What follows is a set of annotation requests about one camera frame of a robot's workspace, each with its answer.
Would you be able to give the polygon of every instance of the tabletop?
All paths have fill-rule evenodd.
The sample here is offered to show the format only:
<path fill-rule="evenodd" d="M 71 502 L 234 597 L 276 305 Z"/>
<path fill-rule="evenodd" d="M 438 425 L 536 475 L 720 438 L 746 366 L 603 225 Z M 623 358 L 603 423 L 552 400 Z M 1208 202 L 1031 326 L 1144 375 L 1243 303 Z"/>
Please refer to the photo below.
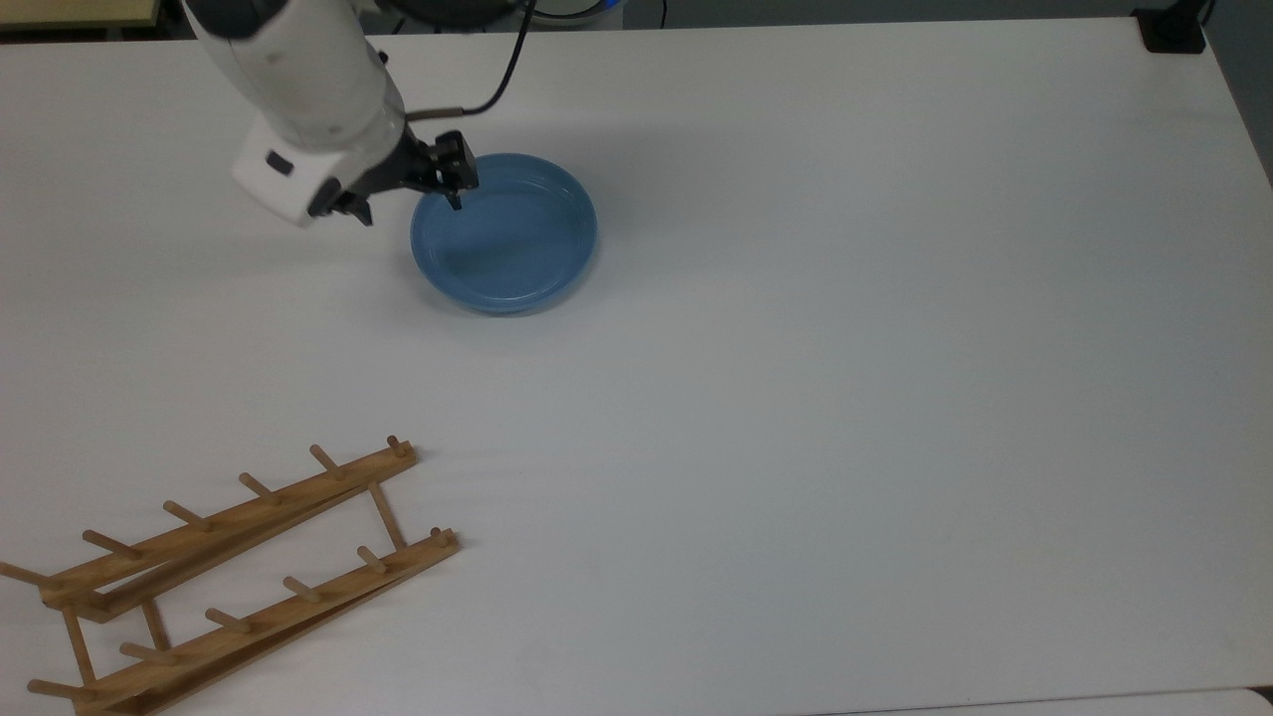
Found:
<path fill-rule="evenodd" d="M 411 106 L 509 36 L 374 38 Z M 0 47 L 0 558 L 55 572 L 395 433 L 465 548 L 182 713 L 826 713 L 1273 679 L 1273 191 L 1214 57 L 1134 20 L 536 34 L 477 154 L 601 236 L 535 315 L 449 304 L 415 197 L 300 231 L 191 42 Z M 351 501 L 162 599 L 387 548 Z M 139 619 L 89 626 L 101 671 Z M 0 710 L 64 713 L 0 585 Z"/>

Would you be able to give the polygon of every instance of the gray floor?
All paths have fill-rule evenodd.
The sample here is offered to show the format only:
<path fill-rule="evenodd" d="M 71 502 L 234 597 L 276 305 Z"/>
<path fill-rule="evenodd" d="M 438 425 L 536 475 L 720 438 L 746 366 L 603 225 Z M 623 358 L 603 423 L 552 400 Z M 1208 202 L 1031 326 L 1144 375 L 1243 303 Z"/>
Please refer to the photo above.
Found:
<path fill-rule="evenodd" d="M 974 20 L 1008 18 L 1127 17 L 1164 0 L 667 0 L 667 27 L 745 27 L 833 23 Z M 657 28 L 661 0 L 629 0 L 619 11 L 625 29 Z M 397 18 L 369 18 L 369 32 L 388 32 Z M 516 22 L 490 27 L 510 31 Z M 407 22 L 404 33 L 433 32 Z M 1273 0 L 1217 0 L 1207 34 L 1246 121 L 1264 172 L 1273 181 Z"/>

